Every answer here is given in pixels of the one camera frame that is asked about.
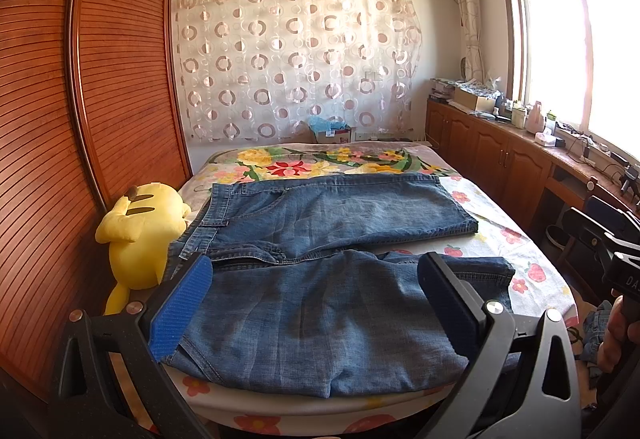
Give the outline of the person's right hand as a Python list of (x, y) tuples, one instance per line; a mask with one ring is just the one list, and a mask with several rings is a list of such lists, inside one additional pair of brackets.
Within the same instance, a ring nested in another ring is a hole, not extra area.
[(622, 356), (625, 341), (640, 344), (640, 326), (638, 322), (630, 323), (622, 313), (625, 297), (616, 298), (602, 343), (598, 349), (597, 364), (603, 373), (611, 373)]

